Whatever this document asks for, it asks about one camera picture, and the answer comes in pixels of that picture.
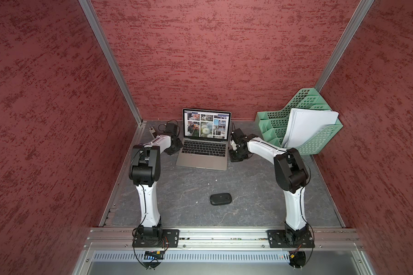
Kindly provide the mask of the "silver laptop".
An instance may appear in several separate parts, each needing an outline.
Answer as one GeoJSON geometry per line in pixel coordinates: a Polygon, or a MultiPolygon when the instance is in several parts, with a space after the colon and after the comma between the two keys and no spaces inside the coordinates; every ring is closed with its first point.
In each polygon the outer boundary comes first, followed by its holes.
{"type": "Polygon", "coordinates": [[[185,108],[183,140],[176,165],[225,171],[232,113],[185,108]]]}

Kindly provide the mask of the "black wireless mouse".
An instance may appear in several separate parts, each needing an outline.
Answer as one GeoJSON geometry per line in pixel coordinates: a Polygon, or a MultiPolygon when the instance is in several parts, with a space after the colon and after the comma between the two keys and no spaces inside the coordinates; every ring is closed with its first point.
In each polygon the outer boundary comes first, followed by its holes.
{"type": "Polygon", "coordinates": [[[230,193],[218,193],[210,196],[210,203],[213,206],[228,205],[232,202],[232,196],[230,193]]]}

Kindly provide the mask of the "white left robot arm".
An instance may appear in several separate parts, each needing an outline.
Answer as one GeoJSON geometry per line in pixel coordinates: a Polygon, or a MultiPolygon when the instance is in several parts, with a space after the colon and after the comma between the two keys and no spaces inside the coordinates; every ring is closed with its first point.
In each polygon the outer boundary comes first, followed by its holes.
{"type": "Polygon", "coordinates": [[[164,134],[156,136],[149,143],[133,146],[128,177],[138,191],[141,207],[141,222],[133,233],[135,245],[160,246],[164,242],[157,202],[161,154],[172,155],[181,148],[180,138],[164,134]]]}

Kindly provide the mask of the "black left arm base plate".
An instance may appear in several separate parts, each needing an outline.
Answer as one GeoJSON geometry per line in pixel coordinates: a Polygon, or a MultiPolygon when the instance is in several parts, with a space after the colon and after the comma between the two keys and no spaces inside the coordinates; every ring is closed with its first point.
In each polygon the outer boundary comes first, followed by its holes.
{"type": "Polygon", "coordinates": [[[179,244],[179,236],[178,229],[146,231],[144,228],[139,228],[134,233],[132,246],[135,248],[176,248],[179,244]]]}

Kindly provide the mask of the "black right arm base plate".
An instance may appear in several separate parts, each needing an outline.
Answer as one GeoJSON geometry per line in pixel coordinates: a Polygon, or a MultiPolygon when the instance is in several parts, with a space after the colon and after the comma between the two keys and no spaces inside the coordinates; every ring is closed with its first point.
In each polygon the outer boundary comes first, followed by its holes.
{"type": "Polygon", "coordinates": [[[314,239],[309,229],[267,230],[266,233],[271,248],[315,248],[314,239]]]}

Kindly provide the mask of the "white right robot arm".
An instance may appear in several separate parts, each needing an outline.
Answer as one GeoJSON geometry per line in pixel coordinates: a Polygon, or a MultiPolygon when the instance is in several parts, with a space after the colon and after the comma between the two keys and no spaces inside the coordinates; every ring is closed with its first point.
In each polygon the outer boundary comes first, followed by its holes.
{"type": "Polygon", "coordinates": [[[304,192],[310,175],[298,150],[277,147],[254,134],[244,134],[240,128],[231,133],[230,145],[232,162],[249,159],[252,154],[274,165],[275,180],[283,190],[286,204],[285,231],[279,237],[283,245],[299,247],[310,235],[304,206],[304,192]]]}

